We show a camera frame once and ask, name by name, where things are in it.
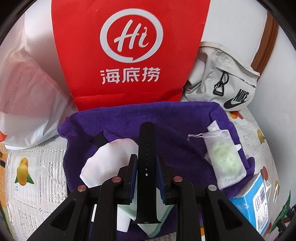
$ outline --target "barcode label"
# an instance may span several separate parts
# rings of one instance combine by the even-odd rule
[[[263,201],[265,200],[265,191],[264,191],[264,187],[262,187],[261,191],[260,191],[260,198],[261,198],[261,204],[263,203]]]
[[[267,198],[263,183],[253,197],[253,207],[255,212],[256,230],[262,234],[268,223]]]

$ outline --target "brown wooden edge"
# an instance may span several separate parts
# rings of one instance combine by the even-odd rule
[[[267,12],[267,19],[260,46],[253,59],[253,62],[251,63],[251,67],[253,68],[253,70],[259,72],[260,74],[263,73],[274,49],[278,31],[279,24],[276,22],[273,16],[269,12]]]

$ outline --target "purple cloth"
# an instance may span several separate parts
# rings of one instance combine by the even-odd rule
[[[240,144],[237,131],[219,104],[214,102],[156,102],[118,107],[102,107],[71,115],[59,128],[59,134],[68,140],[64,156],[64,171],[73,191],[84,184],[79,175],[88,158],[97,147],[90,143],[91,137],[104,131],[109,142],[119,138],[131,138],[139,143],[140,125],[150,121],[156,130],[156,152],[163,154],[167,166],[175,169],[177,175],[193,185],[206,187],[217,185],[212,166],[204,159],[207,152],[202,138],[187,141],[188,134],[207,132],[207,127],[217,121],[220,129],[228,129],[234,144]],[[247,176],[239,183],[225,188],[223,192],[232,198],[253,177],[255,160],[248,160],[242,149],[240,158]],[[176,208],[170,212],[158,237],[176,231]],[[118,240],[139,241],[148,236],[137,225],[131,224],[127,233],[118,231]]]

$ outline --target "light green cloth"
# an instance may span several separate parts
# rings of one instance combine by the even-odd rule
[[[157,218],[161,223],[158,224],[138,224],[139,227],[148,235],[149,238],[156,236],[164,221],[168,217],[168,214],[172,210],[174,205],[166,206],[163,204],[163,201],[160,197],[160,191],[156,188],[156,210]],[[135,221],[137,215],[137,182],[135,187],[135,194],[133,201],[130,205],[118,205],[118,208],[123,210],[132,220]]]

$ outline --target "nike bag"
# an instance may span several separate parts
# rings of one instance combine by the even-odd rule
[[[253,99],[259,76],[221,44],[202,42],[181,101],[213,101],[239,111]]]
[[[59,60],[79,110],[179,101],[210,0],[52,0]]]

